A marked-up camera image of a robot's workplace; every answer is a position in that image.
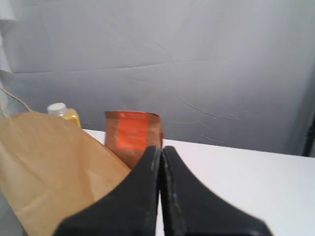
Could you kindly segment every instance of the brown package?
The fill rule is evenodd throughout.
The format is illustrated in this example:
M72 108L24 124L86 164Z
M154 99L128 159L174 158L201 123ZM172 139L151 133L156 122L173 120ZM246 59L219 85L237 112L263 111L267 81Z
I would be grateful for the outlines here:
M162 147L161 119L154 113L105 112L105 146L133 169L147 146Z
M0 188L29 236L50 236L129 171L67 120L37 112L0 118Z

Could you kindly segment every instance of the white cloth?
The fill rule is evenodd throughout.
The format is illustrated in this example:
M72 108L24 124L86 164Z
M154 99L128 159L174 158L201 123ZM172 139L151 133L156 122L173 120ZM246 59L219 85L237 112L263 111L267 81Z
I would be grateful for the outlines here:
M9 0L0 0L0 71L9 73L11 73L11 69L4 53L1 30L5 28L7 22L15 20L16 19L14 17Z

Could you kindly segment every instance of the white bottle cap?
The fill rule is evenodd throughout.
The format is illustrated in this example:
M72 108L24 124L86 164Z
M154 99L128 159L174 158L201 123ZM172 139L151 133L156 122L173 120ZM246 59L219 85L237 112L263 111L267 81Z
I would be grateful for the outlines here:
M67 112L67 107L64 103L54 103L47 107L48 114L54 114L54 115L64 115Z

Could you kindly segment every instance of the orange label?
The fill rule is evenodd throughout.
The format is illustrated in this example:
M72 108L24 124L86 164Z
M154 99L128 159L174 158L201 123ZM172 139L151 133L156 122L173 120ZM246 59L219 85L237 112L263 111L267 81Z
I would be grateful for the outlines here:
M118 117L117 148L144 151L147 146L148 114L118 111Z

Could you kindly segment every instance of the gray backdrop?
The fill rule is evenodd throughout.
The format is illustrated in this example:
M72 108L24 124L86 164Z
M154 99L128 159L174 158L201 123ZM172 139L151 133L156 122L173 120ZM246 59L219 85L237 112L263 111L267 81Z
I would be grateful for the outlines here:
M34 110L64 102L95 130L103 111L150 111L167 139L300 151L314 110L315 1L11 2L14 74L2 81Z

